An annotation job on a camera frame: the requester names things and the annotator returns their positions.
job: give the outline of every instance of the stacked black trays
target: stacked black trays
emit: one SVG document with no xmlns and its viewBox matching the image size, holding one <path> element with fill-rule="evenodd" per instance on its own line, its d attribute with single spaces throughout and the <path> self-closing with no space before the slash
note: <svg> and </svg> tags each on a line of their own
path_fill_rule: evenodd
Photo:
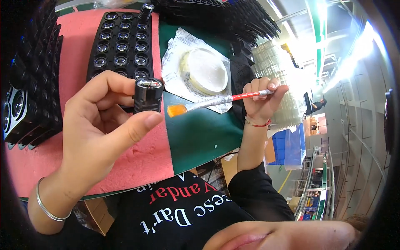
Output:
<svg viewBox="0 0 400 250">
<path fill-rule="evenodd" d="M 86 82 L 105 70 L 125 77 L 153 77 L 151 16 L 106 12 L 102 17 L 90 54 Z M 122 107 L 133 112 L 132 107 Z"/>
<path fill-rule="evenodd" d="M 62 131 L 58 72 L 62 36 L 55 1 L 30 20 L 11 65 L 11 88 L 2 103 L 4 141 L 30 149 Z"/>
</svg>

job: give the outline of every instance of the person in background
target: person in background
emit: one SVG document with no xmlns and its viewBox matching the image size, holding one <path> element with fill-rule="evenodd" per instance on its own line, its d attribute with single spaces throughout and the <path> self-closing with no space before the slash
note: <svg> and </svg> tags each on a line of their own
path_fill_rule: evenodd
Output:
<svg viewBox="0 0 400 250">
<path fill-rule="evenodd" d="M 344 250 L 359 238 L 362 225 L 294 221 L 273 188 L 262 162 L 265 135 L 289 88 L 267 77 L 243 89 L 275 92 L 243 100 L 247 118 L 230 196 L 185 172 L 124 192 L 106 236 L 83 227 L 71 213 L 75 204 L 164 119 L 154 111 L 124 112 L 118 104 L 133 105 L 134 89 L 135 80 L 107 70 L 66 103 L 61 166 L 37 183 L 28 202 L 29 219 L 51 249 Z"/>
<path fill-rule="evenodd" d="M 312 110 L 307 109 L 307 112 L 305 112 L 304 114 L 307 115 L 307 116 L 309 116 L 309 115 L 311 115 L 312 113 L 314 113 L 314 112 L 320 110 L 320 109 L 322 108 L 322 106 L 325 106 L 325 105 L 326 105 L 326 99 L 325 99 L 325 97 L 323 96 L 322 99 L 321 99 L 319 102 L 314 102 L 314 103 L 311 104 Z"/>
</svg>

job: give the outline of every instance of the cardboard box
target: cardboard box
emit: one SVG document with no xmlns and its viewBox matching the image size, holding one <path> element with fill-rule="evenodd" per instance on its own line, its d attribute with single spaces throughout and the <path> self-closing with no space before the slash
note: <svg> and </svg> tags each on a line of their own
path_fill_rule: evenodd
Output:
<svg viewBox="0 0 400 250">
<path fill-rule="evenodd" d="M 300 202 L 300 197 L 297 196 L 293 196 L 292 199 L 289 201 L 289 207 L 292 210 L 292 212 L 296 212 L 299 202 Z"/>
</svg>

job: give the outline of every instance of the mouth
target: mouth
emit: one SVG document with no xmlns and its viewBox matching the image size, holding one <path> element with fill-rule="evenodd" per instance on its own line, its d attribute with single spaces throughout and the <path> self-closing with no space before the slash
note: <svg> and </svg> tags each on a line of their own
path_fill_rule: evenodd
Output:
<svg viewBox="0 0 400 250">
<path fill-rule="evenodd" d="M 268 234 L 241 234 L 227 241 L 220 250 L 244 250 L 256 249 L 256 246 L 268 236 Z"/>
</svg>

